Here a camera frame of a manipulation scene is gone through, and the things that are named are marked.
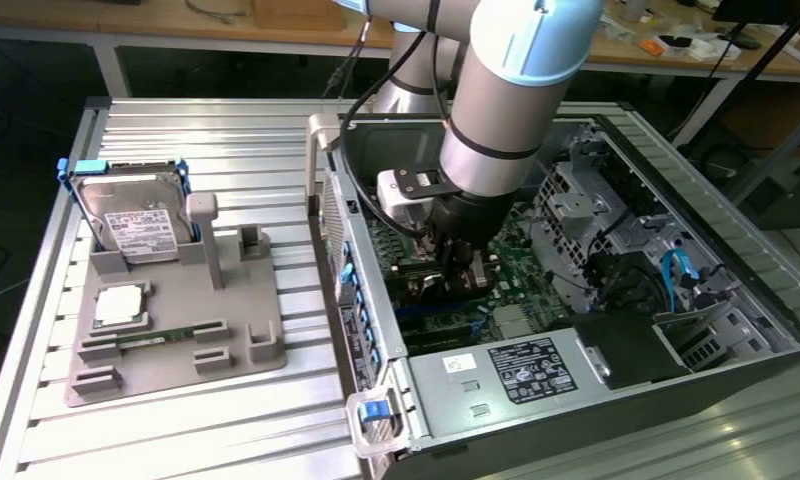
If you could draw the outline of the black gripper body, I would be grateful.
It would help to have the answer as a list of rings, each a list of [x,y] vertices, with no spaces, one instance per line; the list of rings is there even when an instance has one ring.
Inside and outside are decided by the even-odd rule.
[[[460,192],[437,197],[431,213],[435,238],[465,242],[475,249],[483,249],[503,228],[513,201],[515,193],[483,197]]]

